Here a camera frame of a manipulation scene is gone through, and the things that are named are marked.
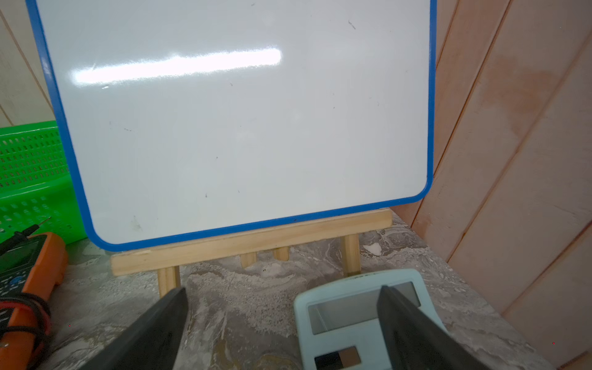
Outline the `light blue calculator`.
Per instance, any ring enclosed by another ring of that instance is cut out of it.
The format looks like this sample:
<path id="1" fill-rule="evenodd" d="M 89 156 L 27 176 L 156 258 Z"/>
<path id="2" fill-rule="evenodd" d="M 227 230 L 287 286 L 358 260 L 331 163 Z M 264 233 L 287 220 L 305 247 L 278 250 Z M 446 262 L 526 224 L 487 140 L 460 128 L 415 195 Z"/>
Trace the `light blue calculator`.
<path id="1" fill-rule="evenodd" d="M 445 326 L 414 269 L 347 277 L 301 293 L 294 316 L 305 369 L 390 369 L 379 324 L 380 289 L 397 289 L 440 328 Z"/>

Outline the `blue framed whiteboard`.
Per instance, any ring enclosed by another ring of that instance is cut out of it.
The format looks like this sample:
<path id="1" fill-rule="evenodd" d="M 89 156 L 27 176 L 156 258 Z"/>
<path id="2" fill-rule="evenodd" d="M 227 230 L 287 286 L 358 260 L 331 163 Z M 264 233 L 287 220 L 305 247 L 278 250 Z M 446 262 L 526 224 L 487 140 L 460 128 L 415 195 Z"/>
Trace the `blue framed whiteboard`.
<path id="1" fill-rule="evenodd" d="M 29 1 L 108 251 L 357 214 L 433 184 L 435 1 Z"/>

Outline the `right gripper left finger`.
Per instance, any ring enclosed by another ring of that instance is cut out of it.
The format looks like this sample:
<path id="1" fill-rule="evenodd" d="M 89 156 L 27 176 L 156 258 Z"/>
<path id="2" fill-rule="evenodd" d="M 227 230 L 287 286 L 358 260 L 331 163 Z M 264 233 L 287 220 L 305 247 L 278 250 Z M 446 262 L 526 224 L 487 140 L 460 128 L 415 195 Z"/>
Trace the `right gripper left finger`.
<path id="1" fill-rule="evenodd" d="M 185 288 L 174 288 L 83 369 L 172 369 L 189 311 Z"/>

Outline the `green plastic basket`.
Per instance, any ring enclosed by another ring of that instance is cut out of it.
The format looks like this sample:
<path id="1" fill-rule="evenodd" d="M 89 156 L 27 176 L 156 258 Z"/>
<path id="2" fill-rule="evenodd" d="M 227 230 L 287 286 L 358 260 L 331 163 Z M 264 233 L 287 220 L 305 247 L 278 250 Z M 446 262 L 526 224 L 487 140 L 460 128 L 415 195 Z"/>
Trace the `green plastic basket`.
<path id="1" fill-rule="evenodd" d="M 54 121 L 1 129 L 1 240 L 33 224 L 68 245 L 86 238 Z"/>

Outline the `orange Victor multimeter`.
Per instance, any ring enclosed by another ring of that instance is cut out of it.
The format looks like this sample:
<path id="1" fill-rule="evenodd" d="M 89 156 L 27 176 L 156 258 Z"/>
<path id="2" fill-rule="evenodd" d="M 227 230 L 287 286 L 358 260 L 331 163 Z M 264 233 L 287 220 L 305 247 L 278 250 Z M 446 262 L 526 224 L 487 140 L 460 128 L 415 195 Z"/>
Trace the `orange Victor multimeter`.
<path id="1" fill-rule="evenodd" d="M 1 368 L 35 369 L 49 349 L 49 299 L 63 282 L 68 254 L 63 239 L 39 233 L 43 222 L 1 243 Z"/>

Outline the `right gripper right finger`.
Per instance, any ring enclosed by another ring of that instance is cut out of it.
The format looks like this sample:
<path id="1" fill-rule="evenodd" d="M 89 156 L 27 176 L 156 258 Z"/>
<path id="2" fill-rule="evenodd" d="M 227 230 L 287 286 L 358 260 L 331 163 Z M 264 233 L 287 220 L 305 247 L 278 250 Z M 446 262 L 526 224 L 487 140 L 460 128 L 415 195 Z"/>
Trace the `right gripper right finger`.
<path id="1" fill-rule="evenodd" d="M 487 368 L 395 288 L 381 288 L 377 313 L 394 369 Z"/>

